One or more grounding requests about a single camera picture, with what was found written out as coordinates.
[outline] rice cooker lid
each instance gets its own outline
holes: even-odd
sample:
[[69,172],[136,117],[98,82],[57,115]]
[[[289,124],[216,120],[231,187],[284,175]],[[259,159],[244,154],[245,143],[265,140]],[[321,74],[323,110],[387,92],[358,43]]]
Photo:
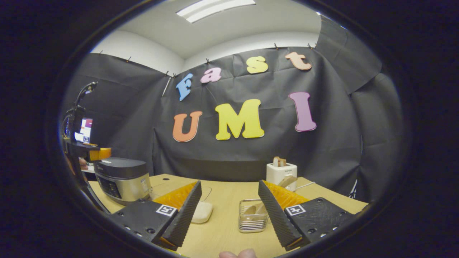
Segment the rice cooker lid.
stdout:
[[109,157],[101,160],[96,164],[95,172],[117,179],[132,179],[148,173],[145,161],[120,157]]

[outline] human hand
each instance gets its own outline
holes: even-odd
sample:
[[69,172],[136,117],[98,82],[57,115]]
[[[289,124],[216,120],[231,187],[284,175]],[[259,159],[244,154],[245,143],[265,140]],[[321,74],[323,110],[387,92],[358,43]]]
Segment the human hand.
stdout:
[[86,161],[82,158],[78,158],[80,160],[80,167],[81,167],[81,170],[87,170],[88,169],[88,164],[86,163]]
[[241,251],[238,255],[232,252],[221,252],[218,254],[218,258],[257,258],[255,251],[252,248]]

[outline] ceiling light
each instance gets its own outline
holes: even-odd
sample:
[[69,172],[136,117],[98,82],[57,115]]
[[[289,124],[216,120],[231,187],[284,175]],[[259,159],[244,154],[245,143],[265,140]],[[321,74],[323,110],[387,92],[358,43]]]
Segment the ceiling light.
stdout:
[[254,0],[202,0],[180,10],[177,15],[193,23],[220,11],[254,4]]

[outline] white wall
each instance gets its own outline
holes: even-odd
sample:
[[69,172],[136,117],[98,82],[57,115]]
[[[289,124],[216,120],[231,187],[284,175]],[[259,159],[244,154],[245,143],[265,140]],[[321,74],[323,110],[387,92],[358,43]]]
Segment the white wall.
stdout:
[[164,46],[141,37],[137,34],[116,30],[105,37],[91,53],[117,56],[123,59],[129,59],[162,73],[172,75],[172,73],[179,74],[182,72],[184,60],[165,48]]
[[319,34],[305,32],[257,34],[213,46],[187,60],[183,60],[171,50],[152,40],[131,32],[116,30],[104,38],[91,53],[100,53],[103,50],[103,54],[117,56],[126,60],[131,57],[130,61],[163,73],[169,71],[168,74],[172,76],[173,73],[179,74],[205,63],[206,58],[211,61],[244,51],[272,48],[274,43],[278,47],[307,47],[308,44],[314,47],[318,38]]
[[182,71],[186,71],[190,68],[205,63],[206,58],[211,61],[224,56],[229,56],[249,50],[273,48],[274,43],[276,43],[278,47],[307,47],[308,44],[310,44],[312,47],[315,47],[318,38],[319,34],[306,32],[274,32],[239,38],[216,45],[188,58],[185,60]]

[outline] foam letter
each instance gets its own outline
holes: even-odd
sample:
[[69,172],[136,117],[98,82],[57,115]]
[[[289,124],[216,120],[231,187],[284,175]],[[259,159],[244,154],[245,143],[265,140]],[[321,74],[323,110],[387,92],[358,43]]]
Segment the foam letter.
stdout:
[[228,128],[233,133],[235,138],[239,137],[242,126],[245,125],[242,136],[244,138],[258,138],[264,135],[264,131],[260,126],[260,117],[258,116],[258,106],[260,100],[246,100],[242,104],[239,115],[236,114],[230,104],[221,104],[215,107],[218,112],[218,134],[215,136],[217,140],[228,140],[231,134],[228,133]]
[[247,71],[249,73],[262,73],[268,69],[268,64],[265,63],[266,59],[262,56],[254,56],[247,59]]
[[188,94],[191,91],[188,89],[189,87],[191,87],[191,77],[193,77],[193,74],[189,73],[187,76],[185,76],[185,78],[183,78],[183,80],[179,82],[179,84],[177,84],[177,86],[175,86],[177,89],[179,89],[180,101],[182,101],[186,96],[188,96]]
[[176,141],[190,141],[196,136],[198,131],[199,117],[202,115],[201,111],[191,112],[191,126],[190,131],[187,134],[182,132],[183,121],[186,118],[186,114],[178,114],[174,117],[174,129],[172,130],[172,136]]
[[309,70],[311,69],[312,65],[310,63],[304,63],[303,58],[306,58],[304,55],[299,55],[296,52],[292,52],[285,56],[285,58],[290,59],[293,63],[293,66],[300,70]]
[[204,72],[204,76],[201,78],[201,82],[202,83],[208,83],[208,82],[214,83],[222,78],[220,76],[221,72],[222,72],[221,68],[218,68],[218,67],[211,68]]
[[312,131],[317,126],[313,122],[311,117],[311,110],[309,109],[309,93],[307,92],[293,92],[288,95],[289,98],[295,102],[295,108],[297,109],[298,123],[295,126],[295,130],[298,132]]

